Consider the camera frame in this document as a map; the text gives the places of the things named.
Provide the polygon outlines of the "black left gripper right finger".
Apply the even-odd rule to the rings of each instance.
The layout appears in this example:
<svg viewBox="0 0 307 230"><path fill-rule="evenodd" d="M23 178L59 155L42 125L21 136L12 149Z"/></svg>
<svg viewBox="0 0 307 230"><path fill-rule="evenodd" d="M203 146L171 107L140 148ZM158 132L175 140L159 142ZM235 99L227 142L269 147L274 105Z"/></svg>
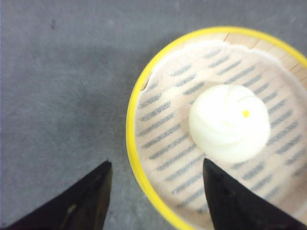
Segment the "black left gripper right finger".
<svg viewBox="0 0 307 230"><path fill-rule="evenodd" d="M204 191L216 230L305 230L302 222L244 187L222 168L203 161Z"/></svg>

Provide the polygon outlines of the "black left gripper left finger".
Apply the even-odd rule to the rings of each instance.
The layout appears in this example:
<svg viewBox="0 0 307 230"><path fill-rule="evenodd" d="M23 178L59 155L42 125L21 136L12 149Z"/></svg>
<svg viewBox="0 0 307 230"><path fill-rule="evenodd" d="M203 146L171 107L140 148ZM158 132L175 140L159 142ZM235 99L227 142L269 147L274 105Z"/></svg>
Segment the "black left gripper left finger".
<svg viewBox="0 0 307 230"><path fill-rule="evenodd" d="M7 226L8 230L101 230L112 185L112 163L105 161L63 193Z"/></svg>

